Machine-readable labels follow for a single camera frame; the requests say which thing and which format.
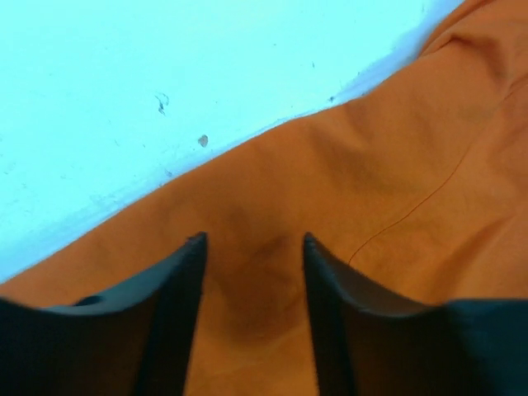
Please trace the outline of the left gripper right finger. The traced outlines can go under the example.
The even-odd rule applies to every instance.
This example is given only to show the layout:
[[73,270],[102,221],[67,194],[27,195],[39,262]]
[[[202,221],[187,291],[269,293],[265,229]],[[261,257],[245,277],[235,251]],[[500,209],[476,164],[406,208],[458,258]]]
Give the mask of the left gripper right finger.
[[303,246],[321,395],[524,395],[527,303],[422,304],[337,259],[313,235]]

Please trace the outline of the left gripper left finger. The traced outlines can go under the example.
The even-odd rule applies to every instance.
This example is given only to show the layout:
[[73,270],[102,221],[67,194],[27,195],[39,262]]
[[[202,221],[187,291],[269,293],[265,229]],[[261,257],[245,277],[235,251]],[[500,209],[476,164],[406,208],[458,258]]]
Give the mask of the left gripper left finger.
[[72,305],[1,301],[4,395],[180,395],[200,306],[207,238]]

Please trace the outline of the orange t shirt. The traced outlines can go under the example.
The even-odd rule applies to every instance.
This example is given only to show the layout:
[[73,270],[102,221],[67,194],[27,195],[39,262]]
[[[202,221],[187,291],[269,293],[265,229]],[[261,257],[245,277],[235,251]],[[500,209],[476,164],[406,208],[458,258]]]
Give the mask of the orange t shirt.
[[189,395],[316,394],[306,233],[423,302],[526,297],[526,2],[463,2],[373,91],[170,181],[1,293],[71,303],[200,231]]

